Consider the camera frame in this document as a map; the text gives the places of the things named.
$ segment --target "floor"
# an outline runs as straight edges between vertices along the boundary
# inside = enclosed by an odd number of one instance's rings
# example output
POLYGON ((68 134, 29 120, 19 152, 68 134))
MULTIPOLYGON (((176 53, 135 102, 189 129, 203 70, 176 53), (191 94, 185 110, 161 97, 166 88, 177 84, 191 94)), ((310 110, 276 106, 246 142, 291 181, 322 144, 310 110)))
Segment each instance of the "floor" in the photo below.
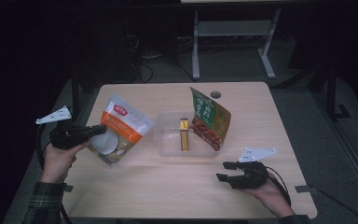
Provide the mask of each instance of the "floor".
MULTIPOLYGON (((299 70, 288 69, 294 39, 274 40, 269 58, 276 78, 265 75, 258 58, 257 49, 263 39, 244 38, 220 42, 218 45, 205 44, 200 53, 201 79, 198 82, 243 82, 262 81, 271 87, 294 76, 299 70), (227 44, 233 41, 236 45, 227 44)), ((160 52, 150 50, 140 66, 140 76, 134 83, 193 82, 191 78, 191 50, 178 52, 176 61, 158 57, 160 52)), ((351 87, 341 79, 337 80, 337 105, 345 105, 351 119, 332 121, 325 113, 323 88, 313 93, 308 90, 311 75, 285 89, 271 89, 284 127, 291 140, 302 172, 308 184, 315 186, 311 194, 318 209, 318 216, 311 223, 358 223, 358 216, 328 196, 341 201, 358 214, 358 102, 351 87)), ((81 112, 78 124, 85 124, 92 109, 98 89, 81 92, 81 112)), ((64 86, 54 111, 63 105, 72 105, 71 82, 64 86)), ((47 142, 48 126, 43 135, 47 142)), ((41 174, 36 157, 31 160, 27 173, 5 219, 6 224, 20 223, 27 209, 34 182, 41 174)), ((117 223, 113 219, 71 218, 74 223, 117 223)), ((250 220, 249 223, 277 223, 276 220, 250 220)))

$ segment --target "hand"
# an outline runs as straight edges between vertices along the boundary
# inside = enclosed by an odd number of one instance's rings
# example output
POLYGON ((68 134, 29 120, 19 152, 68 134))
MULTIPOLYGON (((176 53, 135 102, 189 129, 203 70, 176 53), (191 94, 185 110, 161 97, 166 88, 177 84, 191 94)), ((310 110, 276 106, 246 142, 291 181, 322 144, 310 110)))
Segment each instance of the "hand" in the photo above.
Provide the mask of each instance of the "hand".
POLYGON ((68 176, 69 168, 76 160, 76 153, 88 145, 89 142, 85 142, 69 150, 62 150, 49 143, 45 149, 45 167, 40 182, 63 183, 68 176))
POLYGON ((292 207, 270 179, 267 179, 267 182, 258 189, 240 189, 240 191, 254 195, 277 218, 295 215, 292 207))

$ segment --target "person's left hand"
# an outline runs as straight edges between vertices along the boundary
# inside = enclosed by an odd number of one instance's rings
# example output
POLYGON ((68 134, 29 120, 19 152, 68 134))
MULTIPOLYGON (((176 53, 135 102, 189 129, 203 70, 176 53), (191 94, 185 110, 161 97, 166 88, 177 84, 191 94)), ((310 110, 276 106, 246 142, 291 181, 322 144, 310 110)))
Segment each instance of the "person's left hand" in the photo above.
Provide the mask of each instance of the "person's left hand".
POLYGON ((68 176, 69 168, 76 160, 76 153, 87 147, 90 142, 62 150, 54 147, 51 143, 45 149, 45 167, 40 182, 61 184, 68 176))

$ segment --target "yellow box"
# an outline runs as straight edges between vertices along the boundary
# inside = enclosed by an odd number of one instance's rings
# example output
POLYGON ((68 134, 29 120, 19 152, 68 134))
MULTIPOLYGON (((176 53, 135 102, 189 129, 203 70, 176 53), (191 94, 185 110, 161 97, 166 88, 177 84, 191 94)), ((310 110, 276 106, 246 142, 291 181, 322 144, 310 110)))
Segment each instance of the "yellow box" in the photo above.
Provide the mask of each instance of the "yellow box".
POLYGON ((182 144, 182 151, 188 151, 187 130, 188 130, 187 118, 180 118, 180 140, 182 144))

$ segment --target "clear plastic container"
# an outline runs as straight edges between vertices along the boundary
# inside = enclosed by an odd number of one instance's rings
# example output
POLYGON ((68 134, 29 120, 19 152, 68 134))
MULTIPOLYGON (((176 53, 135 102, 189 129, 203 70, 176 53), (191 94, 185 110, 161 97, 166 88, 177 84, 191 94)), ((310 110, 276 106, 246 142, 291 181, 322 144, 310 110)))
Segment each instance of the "clear plastic container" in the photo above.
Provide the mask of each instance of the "clear plastic container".
POLYGON ((158 146, 158 153, 165 157, 215 157, 218 152, 196 135, 188 130, 188 151, 182 151, 180 137, 180 119, 187 118, 190 123, 194 112, 161 112, 156 117, 153 141, 158 146))

